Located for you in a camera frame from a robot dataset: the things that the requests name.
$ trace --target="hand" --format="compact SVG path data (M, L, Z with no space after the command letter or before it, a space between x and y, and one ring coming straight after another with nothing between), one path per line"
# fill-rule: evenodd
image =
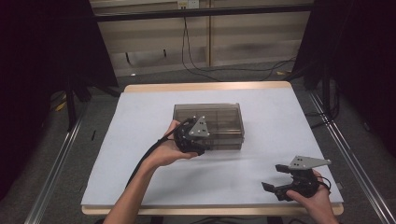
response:
M320 173L314 170L315 176L320 176ZM332 212L332 205L330 203L330 192L322 185L319 185L318 192L310 197L305 198L294 190L288 190L286 194L297 203L305 207L309 216L311 216L318 224L322 223L338 223Z
M172 120L171 124L169 125L166 134L170 133L172 130L176 128L179 124L178 121ZM158 168L160 166L166 166L172 164L174 161L179 159L191 159L193 157L198 156L196 152L181 152L178 147L176 146L174 136L171 134L168 137L170 140L160 144L146 159L144 162L150 164L150 166L154 168Z

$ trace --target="clear plastic box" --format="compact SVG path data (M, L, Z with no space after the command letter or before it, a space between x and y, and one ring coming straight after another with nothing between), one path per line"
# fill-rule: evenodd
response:
M175 105L174 119L182 121L205 116L209 137L200 144L210 149L241 149L244 125L239 104Z

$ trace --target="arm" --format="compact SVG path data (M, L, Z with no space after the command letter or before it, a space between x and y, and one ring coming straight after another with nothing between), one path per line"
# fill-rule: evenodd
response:
M320 173L314 170L316 176L320 176ZM334 213L332 212L332 205L330 203L329 194L330 192L322 185L318 188L318 192L311 198L305 198L296 191L288 190L286 194L297 203L300 203L305 207L309 216L311 216L318 224L338 224Z
M173 120L165 134L171 132L177 125L178 122ZM172 140L162 143L142 162L131 183L108 213L104 223L134 223L140 204L155 171L160 166L169 165L179 159L190 159L196 156L198 155L195 152L180 152Z

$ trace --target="forearm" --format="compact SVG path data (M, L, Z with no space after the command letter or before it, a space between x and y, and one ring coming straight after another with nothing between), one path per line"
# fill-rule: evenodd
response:
M121 194L114 207L108 213L105 224L134 223L140 204L149 186L149 182L157 169L147 162L143 162L134 179Z

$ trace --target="white paper sheet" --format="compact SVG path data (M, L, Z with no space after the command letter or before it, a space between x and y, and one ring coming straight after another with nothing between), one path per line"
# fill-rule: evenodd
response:
M276 171L296 155L323 159L291 88L233 91L128 92L120 97L82 205L113 205L144 153L167 130L174 105L239 103L241 150L207 151L157 170L143 205L233 205L280 202L262 188L291 183ZM336 186L327 166L316 168ZM343 201L336 187L331 201Z

